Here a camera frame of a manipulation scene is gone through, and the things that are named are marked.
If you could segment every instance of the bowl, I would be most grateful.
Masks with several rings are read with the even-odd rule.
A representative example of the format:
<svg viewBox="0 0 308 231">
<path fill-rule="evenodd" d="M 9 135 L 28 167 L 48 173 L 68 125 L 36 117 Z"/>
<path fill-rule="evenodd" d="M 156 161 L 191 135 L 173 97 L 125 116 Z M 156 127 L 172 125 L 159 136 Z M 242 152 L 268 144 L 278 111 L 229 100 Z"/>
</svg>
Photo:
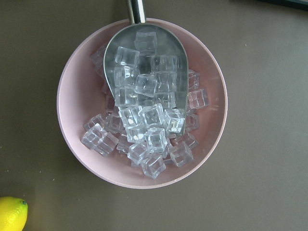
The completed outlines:
<svg viewBox="0 0 308 231">
<path fill-rule="evenodd" d="M 191 131 L 199 142 L 193 149 L 194 160 L 182 167 L 167 166 L 156 179 L 145 176 L 141 168 L 130 166 L 122 154 L 103 157 L 81 143 L 83 125 L 98 113 L 104 114 L 105 96 L 101 92 L 103 79 L 93 69 L 90 55 L 113 35 L 129 25 L 128 20 L 109 24 L 86 38 L 69 58 L 58 87 L 57 113 L 64 139 L 75 157 L 96 176 L 112 184 L 151 189 L 173 184 L 196 171 L 212 154 L 223 133 L 227 117 L 227 91 L 218 63 L 208 48 L 187 30 L 159 19 L 148 23 L 163 26 L 182 42 L 189 68 L 200 73 L 200 88 L 206 88 L 209 106 L 198 109 L 200 128 Z"/>
</svg>

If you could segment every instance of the yellow lemon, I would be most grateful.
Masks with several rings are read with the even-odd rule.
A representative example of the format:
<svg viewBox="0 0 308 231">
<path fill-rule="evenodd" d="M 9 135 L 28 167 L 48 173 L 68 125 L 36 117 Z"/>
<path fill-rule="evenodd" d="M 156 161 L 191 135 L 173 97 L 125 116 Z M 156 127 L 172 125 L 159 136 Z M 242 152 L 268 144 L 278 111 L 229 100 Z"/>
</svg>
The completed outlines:
<svg viewBox="0 0 308 231">
<path fill-rule="evenodd" d="M 0 197 L 0 231 L 23 230 L 28 215 L 28 204 L 20 198 Z"/>
</svg>

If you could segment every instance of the black object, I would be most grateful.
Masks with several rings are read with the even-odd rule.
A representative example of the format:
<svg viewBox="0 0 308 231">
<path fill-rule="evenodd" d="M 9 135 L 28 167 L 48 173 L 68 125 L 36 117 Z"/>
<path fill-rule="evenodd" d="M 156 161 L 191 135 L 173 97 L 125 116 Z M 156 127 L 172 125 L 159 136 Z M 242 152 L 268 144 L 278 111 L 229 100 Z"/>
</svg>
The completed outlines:
<svg viewBox="0 0 308 231">
<path fill-rule="evenodd" d="M 308 1 L 301 1 L 301 0 L 260 0 L 260 1 L 308 11 Z"/>
</svg>

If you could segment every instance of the scoop handle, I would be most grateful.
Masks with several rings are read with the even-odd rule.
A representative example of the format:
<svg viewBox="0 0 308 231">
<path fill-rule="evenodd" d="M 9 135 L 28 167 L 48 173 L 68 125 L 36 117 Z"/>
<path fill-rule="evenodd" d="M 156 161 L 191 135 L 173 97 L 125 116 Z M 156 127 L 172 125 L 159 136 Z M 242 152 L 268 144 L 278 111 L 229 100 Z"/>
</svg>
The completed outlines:
<svg viewBox="0 0 308 231">
<path fill-rule="evenodd" d="M 142 0 L 127 0 L 127 6 L 131 24 L 146 23 Z"/>
</svg>

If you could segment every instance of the metal scoop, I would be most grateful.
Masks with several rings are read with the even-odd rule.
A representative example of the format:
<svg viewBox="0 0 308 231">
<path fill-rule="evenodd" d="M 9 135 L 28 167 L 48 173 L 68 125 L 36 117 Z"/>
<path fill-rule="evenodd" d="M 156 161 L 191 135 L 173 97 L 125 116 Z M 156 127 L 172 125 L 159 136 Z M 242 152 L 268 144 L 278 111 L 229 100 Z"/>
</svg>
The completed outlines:
<svg viewBox="0 0 308 231">
<path fill-rule="evenodd" d="M 179 39 L 169 30 L 154 24 L 146 23 L 142 0 L 127 0 L 130 26 L 116 33 L 107 45 L 104 56 L 104 72 L 109 88 L 115 95 L 114 67 L 115 54 L 119 46 L 135 50 L 136 32 L 142 30 L 155 31 L 157 36 L 156 55 L 175 55 L 178 59 L 176 107 L 186 114 L 188 93 L 188 60 L 185 49 Z"/>
</svg>

